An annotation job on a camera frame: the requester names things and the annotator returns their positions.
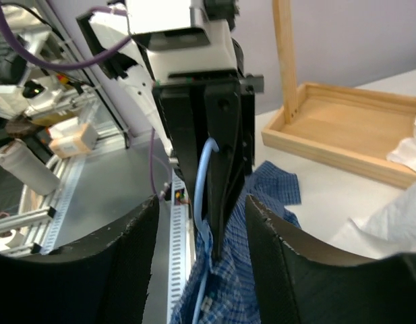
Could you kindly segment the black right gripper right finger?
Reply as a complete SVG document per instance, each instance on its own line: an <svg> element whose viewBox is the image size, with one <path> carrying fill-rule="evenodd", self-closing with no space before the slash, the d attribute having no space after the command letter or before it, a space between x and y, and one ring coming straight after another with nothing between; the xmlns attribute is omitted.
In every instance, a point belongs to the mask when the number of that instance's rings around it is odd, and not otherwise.
<svg viewBox="0 0 416 324"><path fill-rule="evenodd" d="M416 323L416 253L340 250L251 195L245 218L263 323Z"/></svg>

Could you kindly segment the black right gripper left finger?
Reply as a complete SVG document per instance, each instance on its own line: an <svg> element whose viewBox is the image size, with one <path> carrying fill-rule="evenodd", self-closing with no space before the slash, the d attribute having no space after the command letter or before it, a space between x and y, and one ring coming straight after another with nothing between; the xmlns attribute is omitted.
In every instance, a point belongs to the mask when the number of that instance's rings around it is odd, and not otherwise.
<svg viewBox="0 0 416 324"><path fill-rule="evenodd" d="M0 254L0 323L141 323L158 220L152 197L48 255Z"/></svg>

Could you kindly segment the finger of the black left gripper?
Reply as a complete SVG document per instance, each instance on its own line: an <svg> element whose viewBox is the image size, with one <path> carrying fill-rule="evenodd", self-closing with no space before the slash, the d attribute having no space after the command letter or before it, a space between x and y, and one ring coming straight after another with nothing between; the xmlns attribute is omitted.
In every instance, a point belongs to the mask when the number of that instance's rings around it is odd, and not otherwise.
<svg viewBox="0 0 416 324"><path fill-rule="evenodd" d="M208 167L208 212L213 235L212 258L221 259L225 228L239 196L236 184L243 181L235 152L241 121L240 85L221 82L208 85L204 93L208 137L218 145Z"/></svg>
<svg viewBox="0 0 416 324"><path fill-rule="evenodd" d="M193 215L198 162L206 139L201 97L189 87L164 87L159 90L159 100Z"/></svg>

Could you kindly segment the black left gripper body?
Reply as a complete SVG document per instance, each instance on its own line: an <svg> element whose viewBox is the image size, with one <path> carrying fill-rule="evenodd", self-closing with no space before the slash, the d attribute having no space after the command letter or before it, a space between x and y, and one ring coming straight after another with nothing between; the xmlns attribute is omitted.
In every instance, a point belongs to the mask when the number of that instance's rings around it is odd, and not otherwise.
<svg viewBox="0 0 416 324"><path fill-rule="evenodd" d="M255 96L264 90L264 78L261 75L253 76L248 74L244 76L240 72L191 72L189 74L172 75L168 80L161 82L156 81L152 94L158 107L160 120L164 126L167 138L171 141L169 131L165 123L159 100L159 90L164 87L189 87L196 95L201 97L204 115L206 117L206 106L204 102L204 93L208 85L218 84L221 82L237 82L240 85L240 110L241 121L239 127L239 137L235 152L234 162L240 162L246 174L251 173L255 157ZM206 121L206 139L208 139L207 121ZM175 156L172 145L171 158L173 163L179 168L178 160Z"/></svg>

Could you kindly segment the blue wire hanger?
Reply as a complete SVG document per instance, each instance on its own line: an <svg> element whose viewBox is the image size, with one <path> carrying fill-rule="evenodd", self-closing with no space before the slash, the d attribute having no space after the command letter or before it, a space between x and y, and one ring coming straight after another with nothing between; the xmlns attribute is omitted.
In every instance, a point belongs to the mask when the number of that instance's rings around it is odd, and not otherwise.
<svg viewBox="0 0 416 324"><path fill-rule="evenodd" d="M203 205L203 196L204 196L204 187L206 181L206 175L208 171L208 165L210 161L210 156L212 152L218 152L219 148L216 141L213 138L208 138L202 149L202 154L200 157L200 162L198 165L198 171L196 175L196 187L194 192L194 221L196 228L202 237L204 243L204 270L202 272L202 278L200 281L200 286L198 290L198 295L196 299L196 304L194 307L194 314L192 318L192 324L196 324L199 321L199 316L201 312L202 301L204 299L204 293L206 288L206 282L208 278L209 270L209 260L210 260L210 227L207 223L204 223L202 220L202 205Z"/></svg>

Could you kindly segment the blue checked shirt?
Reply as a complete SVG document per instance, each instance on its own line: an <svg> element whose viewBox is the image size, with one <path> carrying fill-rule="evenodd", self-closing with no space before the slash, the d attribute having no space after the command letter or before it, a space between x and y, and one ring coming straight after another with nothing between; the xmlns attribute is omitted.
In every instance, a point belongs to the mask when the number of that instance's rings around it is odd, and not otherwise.
<svg viewBox="0 0 416 324"><path fill-rule="evenodd" d="M269 161L245 181L225 229L222 258L211 263L199 323L260 323L254 276L247 243L245 198L250 194L294 226L296 215L287 210L301 202L298 177Z"/></svg>

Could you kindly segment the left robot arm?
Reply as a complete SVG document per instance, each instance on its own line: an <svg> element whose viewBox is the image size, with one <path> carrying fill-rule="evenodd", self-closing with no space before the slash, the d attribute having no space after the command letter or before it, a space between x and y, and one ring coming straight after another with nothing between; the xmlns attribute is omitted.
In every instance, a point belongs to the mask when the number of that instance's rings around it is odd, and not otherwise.
<svg viewBox="0 0 416 324"><path fill-rule="evenodd" d="M110 1L77 18L94 55L129 38L99 67L142 110L189 193L213 139L204 193L190 197L208 220L213 259L252 171L255 95L264 89L263 76L245 74L231 35L238 13L235 1Z"/></svg>

